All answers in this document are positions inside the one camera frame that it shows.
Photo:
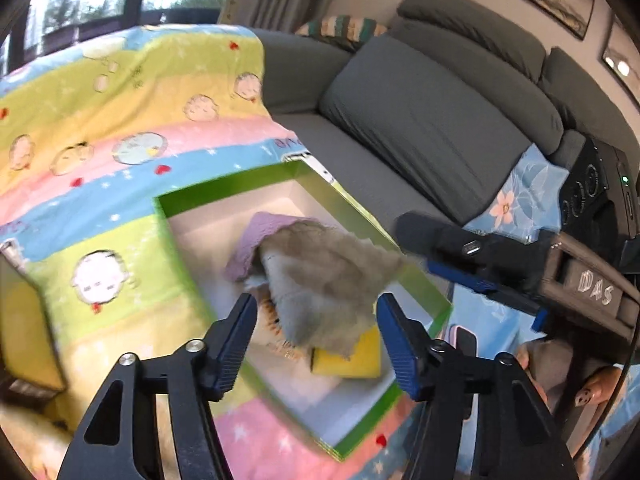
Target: cartoon blanket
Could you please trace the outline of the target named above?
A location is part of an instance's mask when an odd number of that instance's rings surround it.
[[[169,354],[212,321],[165,256],[153,198],[305,152],[262,104],[263,59],[243,28],[137,27],[0,81],[0,244],[46,300],[69,384],[49,415],[71,430],[121,354]],[[346,479],[403,465],[411,408],[401,401],[345,463],[299,442],[242,377],[212,412],[235,478]],[[43,446],[18,452],[53,479],[65,444],[44,465],[31,456]]]

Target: open cardboard box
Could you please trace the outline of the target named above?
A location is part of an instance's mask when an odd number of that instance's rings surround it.
[[[167,241],[183,261],[216,318],[226,317],[241,285],[222,271],[251,217],[259,211],[305,216],[399,250],[392,239],[337,184],[330,184],[303,161],[242,171],[176,190],[157,198],[166,218]],[[431,336],[441,330],[450,303],[417,267],[408,266],[388,291],[408,317]],[[373,380],[314,375],[308,362],[294,362],[250,345],[243,374],[338,460],[370,433],[401,395],[382,348],[382,374]]]

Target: fluffy gray towel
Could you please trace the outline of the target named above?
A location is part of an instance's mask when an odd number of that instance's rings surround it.
[[[349,356],[405,258],[312,219],[288,223],[260,240],[259,263],[254,259],[247,275],[263,267],[288,341]],[[235,254],[227,269],[237,260]]]

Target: gray sofa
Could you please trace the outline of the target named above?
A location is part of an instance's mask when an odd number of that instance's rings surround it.
[[[570,169],[593,136],[638,172],[636,136],[597,83],[471,0],[403,0],[389,32],[354,55],[255,32],[274,120],[385,228],[409,210],[466,223],[532,142]]]

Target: blue blanket stripe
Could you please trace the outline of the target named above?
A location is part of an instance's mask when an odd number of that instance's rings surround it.
[[[153,199],[174,189],[237,171],[276,164],[287,153],[304,150],[266,140],[157,158],[71,188],[33,207],[0,228],[0,240],[14,238],[31,262],[48,258],[78,242],[154,213]],[[156,174],[158,166],[171,168]]]

